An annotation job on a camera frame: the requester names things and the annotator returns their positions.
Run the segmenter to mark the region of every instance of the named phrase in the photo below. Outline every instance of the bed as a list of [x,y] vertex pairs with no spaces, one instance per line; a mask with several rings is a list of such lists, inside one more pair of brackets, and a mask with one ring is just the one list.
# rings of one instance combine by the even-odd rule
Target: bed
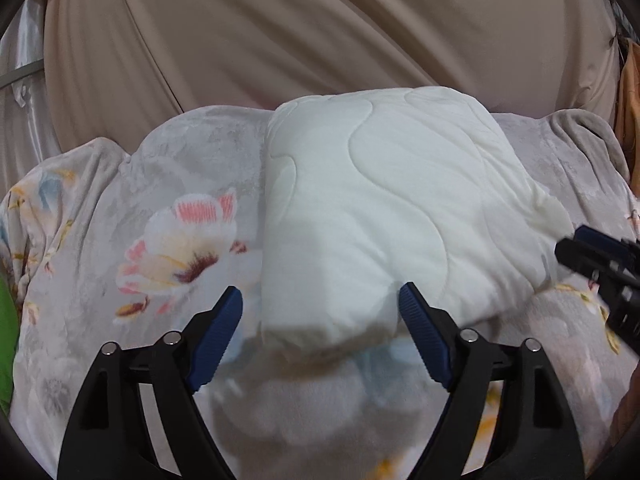
[[[196,1],[198,8],[188,0],[49,0],[52,126],[36,128],[48,148],[33,156],[33,146],[17,147],[26,162],[7,174],[11,192],[2,205],[4,225],[12,226],[3,261],[22,306],[12,425],[54,475],[72,399],[100,343],[147,343],[235,283],[248,315],[197,402],[238,478],[406,478],[445,401],[410,341],[304,369],[259,351],[268,110],[313,93],[458,88],[492,112],[511,112],[495,119],[574,225],[636,237],[637,206],[610,129],[620,74],[613,13],[606,0],[548,0],[542,10],[534,5],[540,0],[511,8],[513,0],[484,7],[479,0],[467,7],[457,0]],[[417,9],[430,6],[446,12],[420,16]],[[635,16],[633,5],[625,11]],[[209,34],[192,27],[199,23],[216,26]],[[43,120],[38,106],[27,111]],[[35,131],[33,120],[22,120]],[[64,155],[27,174],[58,146]],[[231,200],[231,188],[239,236],[224,266],[200,271],[210,272],[207,285],[200,280],[172,302],[122,281],[154,214],[190,194]],[[606,331],[606,310],[586,281],[571,278],[532,304],[478,330],[516,344],[533,333],[549,349],[591,467],[636,359]],[[175,469],[151,397],[145,409],[154,444],[162,465]],[[482,463],[498,398],[493,390],[469,469]],[[291,406],[299,417],[277,421]]]

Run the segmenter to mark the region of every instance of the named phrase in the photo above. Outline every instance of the white pillow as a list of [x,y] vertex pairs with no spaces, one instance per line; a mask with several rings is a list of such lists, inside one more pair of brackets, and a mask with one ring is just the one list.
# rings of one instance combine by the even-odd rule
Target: white pillow
[[460,326],[520,307],[572,232],[488,111],[447,88],[296,99],[266,160],[262,336],[289,358],[394,336],[408,281]]

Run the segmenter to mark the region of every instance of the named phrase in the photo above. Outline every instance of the white satin fabric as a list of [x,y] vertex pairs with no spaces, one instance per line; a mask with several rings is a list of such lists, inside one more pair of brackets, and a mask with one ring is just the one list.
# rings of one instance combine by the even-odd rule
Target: white satin fabric
[[[43,57],[46,0],[26,0],[0,40],[0,74]],[[49,115],[44,72],[0,90],[0,195],[61,153]]]

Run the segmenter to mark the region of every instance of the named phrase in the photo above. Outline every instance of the gray strap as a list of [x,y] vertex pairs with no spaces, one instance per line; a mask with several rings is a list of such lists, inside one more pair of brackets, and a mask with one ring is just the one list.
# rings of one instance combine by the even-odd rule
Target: gray strap
[[44,70],[44,59],[39,59],[33,63],[22,65],[20,68],[16,68],[15,70],[11,70],[11,72],[0,75],[0,90],[12,83],[15,83],[16,81],[20,81],[20,79],[23,79],[28,75],[35,74],[40,70]]

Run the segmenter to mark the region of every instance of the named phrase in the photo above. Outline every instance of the flower center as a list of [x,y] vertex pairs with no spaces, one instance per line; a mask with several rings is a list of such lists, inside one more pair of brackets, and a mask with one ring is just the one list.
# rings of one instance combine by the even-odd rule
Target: flower center
[[195,259],[189,264],[189,268],[183,272],[176,272],[175,279],[180,283],[191,283],[206,269],[218,262],[215,254],[196,254]]

